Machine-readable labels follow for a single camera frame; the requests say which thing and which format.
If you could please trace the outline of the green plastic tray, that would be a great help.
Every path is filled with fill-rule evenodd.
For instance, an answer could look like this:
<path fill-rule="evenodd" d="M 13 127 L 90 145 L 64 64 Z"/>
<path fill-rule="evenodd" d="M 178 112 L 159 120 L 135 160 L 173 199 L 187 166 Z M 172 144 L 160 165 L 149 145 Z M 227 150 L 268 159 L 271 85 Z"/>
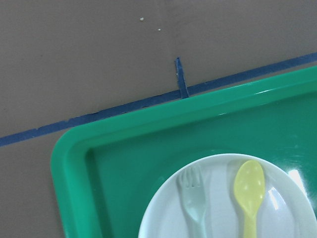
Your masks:
<path fill-rule="evenodd" d="M 317 215 L 317 69 L 81 125 L 57 142 L 51 172 L 67 238 L 139 238 L 158 189 L 204 157 L 243 154 L 287 174 Z"/>

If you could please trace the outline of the yellow plastic spoon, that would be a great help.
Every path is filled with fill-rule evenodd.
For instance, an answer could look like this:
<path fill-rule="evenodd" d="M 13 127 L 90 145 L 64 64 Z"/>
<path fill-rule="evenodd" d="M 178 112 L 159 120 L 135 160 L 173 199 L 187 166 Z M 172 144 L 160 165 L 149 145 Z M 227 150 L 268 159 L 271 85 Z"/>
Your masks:
<path fill-rule="evenodd" d="M 239 168 L 233 191 L 244 214 L 243 237 L 256 238 L 257 214 L 265 195 L 264 171 L 258 161 L 248 160 Z"/>

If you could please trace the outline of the pale translucent plastic fork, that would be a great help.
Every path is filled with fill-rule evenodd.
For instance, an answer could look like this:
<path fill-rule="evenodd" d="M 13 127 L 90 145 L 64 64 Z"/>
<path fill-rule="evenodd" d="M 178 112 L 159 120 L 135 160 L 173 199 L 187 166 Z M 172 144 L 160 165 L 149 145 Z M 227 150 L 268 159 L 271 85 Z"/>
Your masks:
<path fill-rule="evenodd" d="M 177 185 L 190 237 L 205 238 L 207 199 L 200 168 L 188 166 L 182 169 L 177 177 Z"/>

